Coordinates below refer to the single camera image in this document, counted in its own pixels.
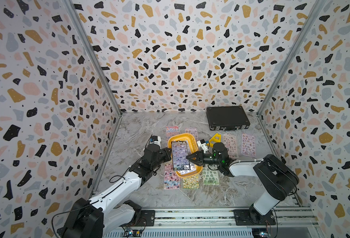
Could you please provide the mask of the pink bear sticker sheet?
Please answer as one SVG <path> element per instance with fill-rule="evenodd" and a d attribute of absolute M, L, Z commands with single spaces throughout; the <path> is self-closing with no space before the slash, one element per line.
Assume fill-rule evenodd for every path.
<path fill-rule="evenodd" d="M 238 146 L 237 146 L 237 137 L 230 133 L 225 133 L 223 135 L 223 144 L 228 150 L 228 155 L 230 158 L 238 158 Z"/>

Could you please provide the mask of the green frog sticker sheet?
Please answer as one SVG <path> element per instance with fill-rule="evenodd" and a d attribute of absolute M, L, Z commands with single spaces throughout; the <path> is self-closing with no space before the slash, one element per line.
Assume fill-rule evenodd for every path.
<path fill-rule="evenodd" d="M 217 165 L 207 165 L 202 171 L 204 185 L 219 185 L 219 171 Z"/>

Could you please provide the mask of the green animal sticker sheet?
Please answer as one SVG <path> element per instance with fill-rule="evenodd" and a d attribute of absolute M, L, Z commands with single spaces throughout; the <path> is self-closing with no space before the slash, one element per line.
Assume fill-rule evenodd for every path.
<path fill-rule="evenodd" d="M 199 186 L 199 175 L 193 175 L 183 179 L 184 189 L 198 189 Z"/>

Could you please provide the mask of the pink yellow cat sticker sheet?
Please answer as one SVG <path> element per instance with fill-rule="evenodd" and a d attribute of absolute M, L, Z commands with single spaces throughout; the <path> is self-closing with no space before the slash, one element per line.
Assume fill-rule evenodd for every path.
<path fill-rule="evenodd" d="M 179 189 L 180 177 L 176 174 L 172 162 L 165 163 L 164 189 Z"/>

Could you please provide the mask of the red blue cat sticker sheet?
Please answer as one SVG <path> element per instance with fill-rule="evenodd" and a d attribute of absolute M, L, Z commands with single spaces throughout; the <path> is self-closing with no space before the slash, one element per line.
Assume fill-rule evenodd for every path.
<path fill-rule="evenodd" d="M 171 138 L 175 135 L 179 134 L 179 127 L 178 126 L 171 126 L 171 127 L 166 127 L 166 137 Z"/>

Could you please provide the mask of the lilac character sticker sheet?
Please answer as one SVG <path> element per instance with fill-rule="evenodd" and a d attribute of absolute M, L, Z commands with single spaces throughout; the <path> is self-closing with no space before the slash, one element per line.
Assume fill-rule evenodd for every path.
<path fill-rule="evenodd" d="M 241 137 L 241 154 L 249 157 L 256 157 L 255 137 L 251 134 L 243 133 Z"/>

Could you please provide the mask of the purple bonbon sticker sheet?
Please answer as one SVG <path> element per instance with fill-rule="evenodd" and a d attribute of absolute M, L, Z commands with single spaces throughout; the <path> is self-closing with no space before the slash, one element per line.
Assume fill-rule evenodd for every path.
<path fill-rule="evenodd" d="M 187 142 L 185 141 L 172 142 L 173 169 L 175 171 L 190 170 L 190 162 L 186 158 L 188 155 L 189 155 L 189 150 L 188 150 Z"/>

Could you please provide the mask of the purple 3D sticker sheet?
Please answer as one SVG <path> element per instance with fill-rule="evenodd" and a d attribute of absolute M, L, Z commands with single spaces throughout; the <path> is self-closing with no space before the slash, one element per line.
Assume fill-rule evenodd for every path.
<path fill-rule="evenodd" d="M 196 128 L 186 128 L 185 132 L 191 134 L 198 141 L 198 131 Z"/>

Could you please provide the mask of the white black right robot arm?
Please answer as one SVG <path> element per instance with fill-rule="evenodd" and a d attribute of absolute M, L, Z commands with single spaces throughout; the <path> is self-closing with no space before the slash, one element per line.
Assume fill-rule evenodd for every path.
<path fill-rule="evenodd" d="M 299 178 L 281 160 L 268 154 L 259 161 L 239 162 L 229 157 L 228 149 L 221 142 L 215 143 L 212 153 L 196 151 L 187 160 L 197 166 L 216 165 L 217 170 L 227 177 L 257 177 L 265 191 L 250 206 L 252 219 L 261 219 L 297 189 Z"/>

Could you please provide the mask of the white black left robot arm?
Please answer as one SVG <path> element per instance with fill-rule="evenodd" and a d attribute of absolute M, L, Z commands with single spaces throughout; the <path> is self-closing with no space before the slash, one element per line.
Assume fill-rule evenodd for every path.
<path fill-rule="evenodd" d="M 141 207 L 124 199 L 147 182 L 163 163 L 169 162 L 171 153 L 170 148 L 161 148 L 156 142 L 147 145 L 144 155 L 108 189 L 89 200 L 76 201 L 56 236 L 101 238 L 117 227 L 138 223 Z"/>

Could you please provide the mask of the yellow triangular plastic block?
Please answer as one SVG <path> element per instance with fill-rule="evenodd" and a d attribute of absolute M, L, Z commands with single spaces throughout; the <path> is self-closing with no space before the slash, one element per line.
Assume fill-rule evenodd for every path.
<path fill-rule="evenodd" d="M 222 135 L 220 133 L 216 133 L 212 138 L 209 139 L 209 146 L 213 147 L 216 143 L 221 142 Z"/>

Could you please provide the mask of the black hard case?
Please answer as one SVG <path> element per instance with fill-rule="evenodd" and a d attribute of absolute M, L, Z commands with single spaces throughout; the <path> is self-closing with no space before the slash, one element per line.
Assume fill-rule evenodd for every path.
<path fill-rule="evenodd" d="M 242 106 L 208 107 L 206 115 L 212 131 L 237 131 L 250 127 Z"/>

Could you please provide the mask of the right aluminium corner post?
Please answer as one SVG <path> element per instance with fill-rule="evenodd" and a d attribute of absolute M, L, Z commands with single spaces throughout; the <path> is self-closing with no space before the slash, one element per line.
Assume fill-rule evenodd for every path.
<path fill-rule="evenodd" d="M 318 17 L 318 15 L 319 15 L 320 11 L 322 10 L 322 8 L 324 7 L 325 3 L 326 3 L 325 0 L 318 0 L 314 3 L 310 14 L 305 21 L 304 26 L 302 27 L 299 35 L 297 36 L 294 44 L 290 48 L 290 51 L 285 58 L 285 61 L 281 65 L 280 70 L 278 71 L 274 82 L 272 83 L 271 87 L 269 88 L 269 91 L 266 94 L 265 99 L 263 100 L 263 102 L 262 102 L 262 104 L 257 112 L 258 119 L 260 119 L 261 115 L 264 113 L 267 103 L 272 98 L 272 95 L 275 92 L 275 90 L 277 89 L 277 86 L 279 85 L 282 78 L 286 74 L 293 59 L 296 57 L 300 47 L 302 46 L 302 44 L 304 42 L 305 37 L 307 36 L 308 32 L 310 31 L 311 27 L 313 26 L 316 18 Z"/>

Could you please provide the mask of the aluminium corner post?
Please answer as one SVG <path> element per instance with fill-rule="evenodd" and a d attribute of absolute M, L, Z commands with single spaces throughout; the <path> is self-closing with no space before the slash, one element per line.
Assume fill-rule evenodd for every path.
<path fill-rule="evenodd" d="M 82 44 L 84 45 L 85 51 L 87 53 L 87 55 L 90 58 L 91 63 L 93 64 L 95 71 L 98 75 L 98 77 L 100 78 L 100 81 L 103 85 L 103 87 L 105 88 L 106 94 L 108 96 L 108 98 L 111 101 L 111 104 L 113 106 L 113 110 L 116 111 L 117 116 L 120 118 L 122 113 L 117 105 L 117 101 L 112 93 L 112 90 L 110 88 L 110 85 L 106 79 L 106 76 L 97 60 L 97 57 L 95 55 L 95 52 L 93 50 L 93 47 L 91 45 L 91 43 L 89 42 L 88 38 L 87 38 L 87 34 L 86 31 L 83 27 L 83 25 L 81 24 L 81 20 L 79 18 L 79 16 L 77 15 L 76 9 L 73 5 L 73 2 L 70 0 L 65 0 L 63 1 L 65 9 L 67 11 L 67 13 L 69 14 L 69 17 L 71 19 L 71 21 L 74 24 L 74 28 L 76 29 L 76 31 L 78 32 L 79 35 L 79 39 L 82 42 Z"/>
<path fill-rule="evenodd" d="M 297 36 L 294 44 L 290 48 L 290 51 L 285 58 L 285 61 L 281 65 L 280 70 L 278 71 L 274 82 L 272 83 L 271 87 L 269 88 L 269 91 L 266 94 L 265 99 L 263 100 L 263 102 L 262 102 L 262 104 L 257 112 L 258 119 L 260 119 L 261 115 L 264 113 L 267 103 L 272 98 L 272 95 L 275 92 L 275 90 L 277 89 L 277 86 L 279 85 L 282 78 L 286 74 L 293 59 L 296 57 L 300 47 L 302 46 L 302 44 L 304 42 L 305 37 L 307 36 L 308 32 L 310 31 L 311 27 L 313 26 L 316 18 L 318 17 L 318 15 L 319 15 L 320 11 L 322 10 L 322 8 L 324 7 L 325 3 L 326 3 L 325 0 L 318 0 L 314 3 L 310 14 L 305 21 L 304 26 L 302 27 L 299 35 Z"/>

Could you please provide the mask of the left aluminium corner post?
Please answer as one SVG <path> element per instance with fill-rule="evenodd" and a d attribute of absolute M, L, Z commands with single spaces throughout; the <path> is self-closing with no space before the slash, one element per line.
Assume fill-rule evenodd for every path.
<path fill-rule="evenodd" d="M 120 118 L 122 113 L 117 105 L 117 101 L 112 93 L 112 90 L 110 88 L 110 85 L 106 79 L 106 76 L 97 60 L 97 57 L 95 55 L 95 52 L 93 50 L 93 47 L 91 45 L 91 43 L 89 42 L 88 38 L 87 38 L 87 34 L 86 31 L 83 27 L 83 25 L 81 24 L 81 20 L 79 18 L 79 16 L 77 15 L 76 9 L 73 5 L 73 2 L 70 0 L 65 0 L 63 1 L 65 9 L 67 11 L 67 13 L 69 14 L 69 17 L 71 19 L 71 21 L 74 24 L 74 28 L 76 29 L 76 31 L 78 32 L 79 35 L 79 39 L 82 42 L 82 44 L 84 45 L 85 51 L 87 53 L 87 55 L 90 58 L 91 63 L 93 64 L 95 71 L 98 75 L 98 77 L 100 78 L 100 81 L 103 85 L 103 87 L 105 88 L 106 94 L 108 96 L 108 98 L 111 101 L 111 104 L 113 106 L 113 110 L 116 111 L 117 116 Z"/>

